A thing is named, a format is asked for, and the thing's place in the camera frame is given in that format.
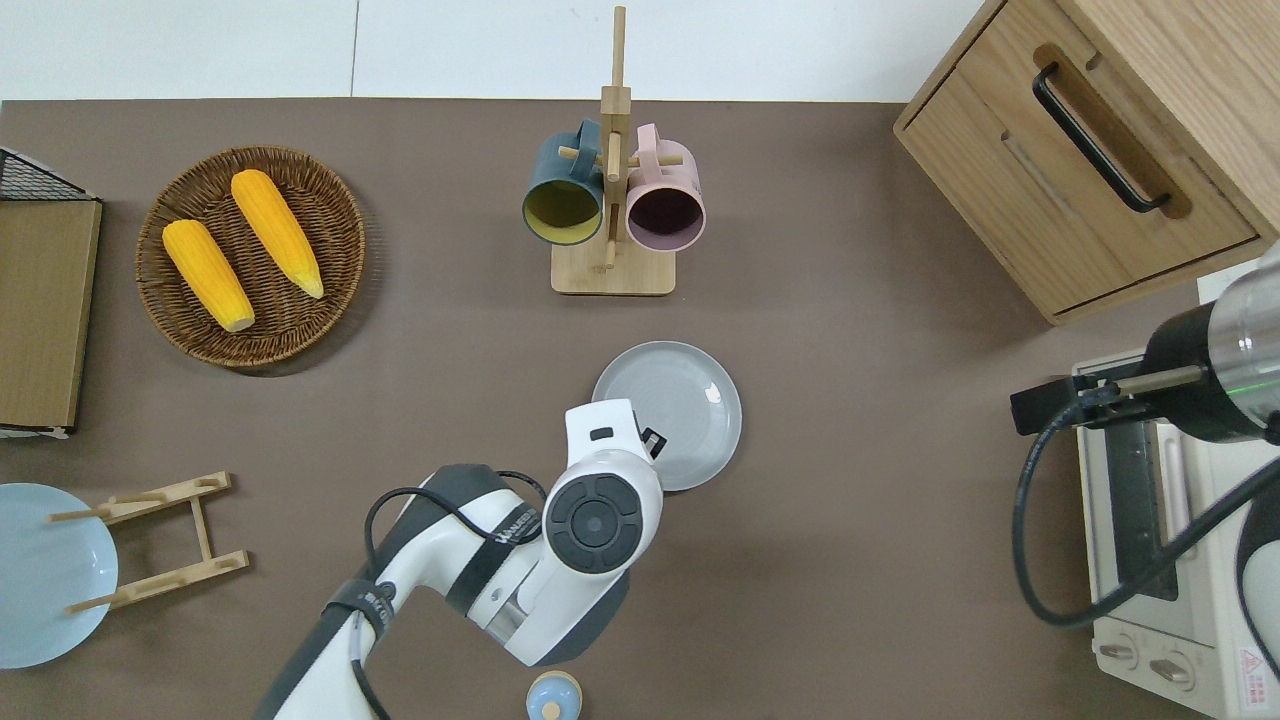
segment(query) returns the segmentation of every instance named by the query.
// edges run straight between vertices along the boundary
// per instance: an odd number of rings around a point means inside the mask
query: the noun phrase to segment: mug handle
[[[659,182],[662,169],[658,167],[658,126],[649,123],[636,128],[636,158],[640,159],[640,179],[645,183]]]
[[[593,119],[582,120],[577,128],[577,158],[568,174],[579,182],[586,182],[595,170],[595,158],[600,154],[600,123]]]

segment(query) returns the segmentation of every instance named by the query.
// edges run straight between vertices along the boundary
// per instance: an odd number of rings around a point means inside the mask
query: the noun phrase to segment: warning label
[[[1242,647],[1240,651],[1240,705],[1245,710],[1267,710],[1271,707],[1267,697],[1268,669],[1262,661],[1262,653],[1256,647]]]

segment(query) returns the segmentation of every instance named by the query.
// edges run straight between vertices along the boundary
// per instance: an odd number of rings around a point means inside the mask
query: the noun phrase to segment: black cable
[[[369,708],[374,711],[378,720],[392,720],[383,703],[378,702],[378,696],[374,694],[374,687],[369,684],[369,676],[365,675],[365,666],[360,664],[360,660],[351,661],[351,674],[356,676],[356,684],[360,685],[360,692],[365,693],[365,702],[369,703]]]
[[[538,493],[538,497],[543,498],[543,502],[547,502],[547,491],[543,489],[543,486],[538,484],[538,480],[530,478],[529,475],[515,470],[498,470],[497,475],[499,478],[516,478],[517,480],[527,483],[529,487],[534,488],[534,492]]]
[[[538,484],[538,480],[530,478],[529,475],[526,475],[524,473],[517,473],[515,470],[498,470],[497,474],[499,477],[503,477],[503,478],[516,478],[518,480],[524,480],[524,482],[529,483],[535,491],[538,491],[539,497],[541,497],[544,501],[547,500],[547,491],[543,489],[543,486]],[[381,510],[383,505],[387,505],[388,501],[394,500],[394,498],[401,497],[401,496],[406,496],[406,495],[413,495],[413,496],[425,497],[425,498],[430,500],[431,502],[439,505],[445,511],[448,511],[451,515],[453,515],[454,518],[457,518],[458,521],[461,521],[463,525],[466,525],[466,528],[468,530],[471,530],[472,533],[475,533],[475,534],[485,538],[486,541],[500,542],[500,543],[512,543],[511,539],[504,538],[502,536],[498,536],[497,533],[490,533],[490,532],[485,530],[484,528],[481,528],[481,527],[476,525],[475,523],[472,523],[470,518],[467,518],[466,515],[462,514],[462,509],[461,507],[458,507],[452,501],[449,501],[447,497],[444,497],[444,496],[442,496],[442,495],[439,495],[439,493],[436,493],[434,491],[429,491],[426,488],[419,488],[419,487],[396,488],[393,491],[388,491],[388,492],[383,493],[381,497],[379,497],[378,500],[375,500],[374,505],[369,509],[369,514],[365,515],[365,557],[366,557],[366,561],[369,562],[367,570],[369,570],[369,579],[371,579],[371,580],[376,579],[378,575],[380,575],[383,573],[383,570],[385,569],[381,565],[379,565],[379,562],[378,562],[378,551],[374,548],[374,518],[378,516],[378,511]],[[543,534],[541,524],[535,525],[532,530],[530,530],[530,532],[525,533],[524,536],[521,536],[512,544],[525,544],[527,542],[532,542],[540,534]]]
[[[1036,591],[1032,588],[1032,580],[1027,571],[1027,537],[1024,529],[1027,520],[1027,495],[1030,489],[1032,477],[1036,474],[1036,466],[1039,465],[1041,455],[1044,452],[1044,446],[1048,445],[1048,441],[1057,434],[1059,430],[1070,424],[1069,418],[1071,418],[1071,415],[1082,407],[1083,402],[1084,401],[1076,401],[1069,404],[1057,415],[1055,415],[1048,427],[1046,427],[1041,434],[1036,437],[1036,442],[1032,445],[1030,452],[1027,454],[1027,462],[1023,464],[1023,473],[1018,479],[1018,493],[1014,496],[1014,571],[1018,574],[1018,587],[1023,591],[1023,600],[1027,601],[1027,605],[1030,606],[1037,618],[1044,620],[1050,625],[1060,628],[1080,628],[1083,625],[1088,625],[1089,623],[1110,614],[1116,607],[1128,602],[1133,596],[1138,594],[1138,591],[1156,579],[1157,575],[1172,568],[1184,552],[1203,539],[1210,530],[1216,528],[1222,520],[1231,515],[1231,512],[1235,512],[1256,495],[1275,484],[1276,480],[1280,480],[1280,457],[1277,457],[1249,475],[1248,479],[1224,495],[1221,500],[1215,502],[1199,518],[1187,525],[1187,529],[1179,533],[1178,537],[1169,544],[1162,547],[1152,559],[1147,569],[1137,577],[1121,583],[1117,588],[1085,610],[1068,614],[1055,612],[1041,602]]]

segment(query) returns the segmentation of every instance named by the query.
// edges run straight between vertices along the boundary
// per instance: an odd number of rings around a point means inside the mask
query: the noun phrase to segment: oven door
[[[1203,510],[1204,493],[1196,488],[1199,441],[1167,420],[1082,428],[1076,437],[1091,593],[1097,601],[1149,566],[1155,553]],[[1111,618],[1215,646],[1212,598],[1198,597],[1212,592],[1204,555],[1201,546],[1188,551],[1174,570],[1142,588]]]

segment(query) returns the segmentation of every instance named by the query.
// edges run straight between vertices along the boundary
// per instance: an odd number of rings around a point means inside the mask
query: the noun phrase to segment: wicker basket
[[[311,242],[325,295],[289,282],[232,199],[237,172],[256,168],[280,188]],[[173,220],[204,223],[253,305],[253,324],[224,331],[165,254]],[[179,350],[224,368],[257,368],[311,347],[347,310],[365,266],[365,223],[351,191],[316,159],[287,147],[237,147],[202,160],[156,199],[138,236],[137,282],[151,322]]]

